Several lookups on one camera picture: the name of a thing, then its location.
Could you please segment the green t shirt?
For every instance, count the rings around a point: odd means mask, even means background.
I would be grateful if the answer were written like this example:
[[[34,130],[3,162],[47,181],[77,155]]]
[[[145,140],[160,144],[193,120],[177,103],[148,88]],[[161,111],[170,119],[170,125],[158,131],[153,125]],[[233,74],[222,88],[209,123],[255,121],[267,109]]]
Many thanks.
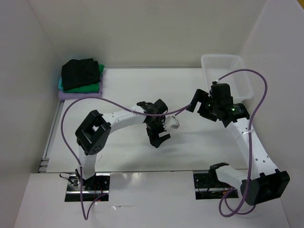
[[[105,66],[101,65],[101,64],[99,64],[98,66],[99,66],[100,74],[103,74]],[[84,85],[84,86],[77,87],[77,88],[70,89],[70,90],[64,90],[64,92],[65,93],[92,93],[92,92],[97,92],[98,88],[99,88],[99,86],[98,86],[99,82],[95,83],[95,84]]]

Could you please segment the black t shirt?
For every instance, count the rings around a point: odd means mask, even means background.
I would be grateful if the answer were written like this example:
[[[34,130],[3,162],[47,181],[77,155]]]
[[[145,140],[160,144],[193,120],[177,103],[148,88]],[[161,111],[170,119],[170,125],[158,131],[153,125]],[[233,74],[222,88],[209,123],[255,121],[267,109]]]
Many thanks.
[[[100,82],[98,62],[93,58],[71,59],[61,69],[62,87],[71,90]]]

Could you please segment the purple t shirt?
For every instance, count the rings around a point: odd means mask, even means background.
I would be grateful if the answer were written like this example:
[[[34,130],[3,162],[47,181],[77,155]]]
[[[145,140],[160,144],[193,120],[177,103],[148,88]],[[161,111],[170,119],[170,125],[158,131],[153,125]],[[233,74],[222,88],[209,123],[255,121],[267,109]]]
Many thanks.
[[[100,82],[98,84],[99,88],[97,92],[92,93],[65,93],[62,90],[59,90],[58,92],[58,98],[60,101],[65,100],[75,100],[75,99],[81,99],[81,98],[87,98],[87,97],[102,97],[102,82],[103,82],[103,75],[100,74]]]

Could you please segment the cyan t shirt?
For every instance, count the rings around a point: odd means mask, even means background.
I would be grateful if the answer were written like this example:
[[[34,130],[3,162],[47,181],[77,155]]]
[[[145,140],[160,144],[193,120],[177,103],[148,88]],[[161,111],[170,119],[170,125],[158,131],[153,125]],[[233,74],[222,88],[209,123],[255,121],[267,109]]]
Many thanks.
[[[60,77],[59,81],[58,81],[58,89],[60,91],[64,91],[63,85],[62,85],[62,77]]]

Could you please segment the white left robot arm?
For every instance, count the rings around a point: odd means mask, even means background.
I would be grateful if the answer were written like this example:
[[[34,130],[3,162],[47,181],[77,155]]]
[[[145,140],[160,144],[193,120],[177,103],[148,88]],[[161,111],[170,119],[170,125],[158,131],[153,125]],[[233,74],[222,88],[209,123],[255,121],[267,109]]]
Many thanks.
[[[76,130],[76,142],[79,146],[80,165],[76,169],[78,185],[84,190],[91,190],[97,185],[95,163],[97,154],[105,147],[108,137],[125,127],[146,124],[146,131],[150,144],[158,148],[161,143],[169,139],[170,134],[160,136],[165,132],[163,115],[168,111],[167,105],[161,100],[155,103],[138,102],[126,110],[101,114],[97,110],[91,111]]]

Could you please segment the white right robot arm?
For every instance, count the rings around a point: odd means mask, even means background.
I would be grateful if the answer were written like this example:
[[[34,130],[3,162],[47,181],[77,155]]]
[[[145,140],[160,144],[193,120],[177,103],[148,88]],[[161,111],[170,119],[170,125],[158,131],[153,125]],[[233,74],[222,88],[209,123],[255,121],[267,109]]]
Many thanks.
[[[226,162],[211,165],[210,185],[230,185],[250,206],[280,198],[290,176],[286,171],[280,171],[270,159],[253,129],[252,116],[242,103],[234,103],[230,86],[213,83],[209,92],[197,89],[187,111],[194,112],[197,104],[200,104],[198,114],[201,117],[223,123],[236,140],[248,166],[248,173],[242,174]]]

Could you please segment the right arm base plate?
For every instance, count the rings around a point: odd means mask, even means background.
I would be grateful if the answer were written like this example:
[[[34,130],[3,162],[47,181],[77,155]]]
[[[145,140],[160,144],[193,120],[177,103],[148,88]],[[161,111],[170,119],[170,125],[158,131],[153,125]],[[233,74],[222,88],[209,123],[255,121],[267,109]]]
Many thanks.
[[[223,182],[212,182],[207,172],[193,173],[196,200],[221,199],[231,189]]]

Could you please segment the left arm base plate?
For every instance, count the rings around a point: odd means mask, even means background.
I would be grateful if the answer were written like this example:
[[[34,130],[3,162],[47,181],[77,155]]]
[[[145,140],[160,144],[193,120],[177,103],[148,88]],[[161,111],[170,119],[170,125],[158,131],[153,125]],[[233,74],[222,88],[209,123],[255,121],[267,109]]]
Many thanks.
[[[64,177],[68,180],[66,187],[65,202],[80,202],[80,182],[75,174],[69,174]],[[83,184],[83,202],[108,201],[110,174],[97,173],[95,178],[86,184]]]

